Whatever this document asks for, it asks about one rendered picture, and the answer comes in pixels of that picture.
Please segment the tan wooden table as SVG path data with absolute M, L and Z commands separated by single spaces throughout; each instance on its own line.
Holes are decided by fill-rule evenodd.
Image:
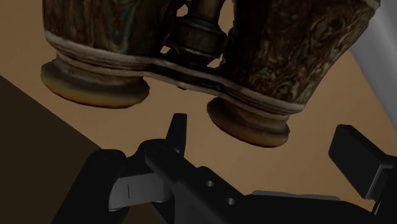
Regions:
M 219 130 L 206 111 L 210 95 L 157 80 L 149 80 L 147 99 L 129 109 L 93 108 L 62 99 L 40 79 L 42 64 L 54 56 L 44 37 L 41 0 L 0 0 L 0 75 L 99 146 L 128 155 L 142 141 L 164 137 L 174 113 L 186 113 L 186 158 L 209 167 L 242 193 L 336 195 L 371 209 L 373 202 L 357 194 L 328 156 L 335 127 L 353 125 L 385 153 L 397 155 L 397 130 L 350 52 L 328 71 L 305 109 L 289 119 L 288 142 L 271 149 Z

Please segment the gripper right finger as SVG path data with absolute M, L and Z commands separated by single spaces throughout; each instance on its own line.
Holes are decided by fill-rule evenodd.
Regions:
M 377 223 L 397 224 L 397 157 L 346 124 L 335 129 L 328 154 L 361 198 L 375 201 Z

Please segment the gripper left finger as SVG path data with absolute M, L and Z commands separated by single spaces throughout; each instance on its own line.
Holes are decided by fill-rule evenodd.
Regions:
M 142 142 L 130 157 L 93 152 L 52 224 L 122 224 L 130 207 L 146 203 L 166 224 L 245 224 L 243 194 L 184 158 L 186 122 L 176 113 L 166 138 Z

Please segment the brown patterned binoculars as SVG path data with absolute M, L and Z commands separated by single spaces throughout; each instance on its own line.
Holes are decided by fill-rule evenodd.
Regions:
M 56 57 L 41 80 L 54 94 L 100 108 L 147 98 L 147 78 L 212 95 L 207 112 L 255 146 L 288 140 L 330 67 L 359 39 L 380 0 L 42 0 Z

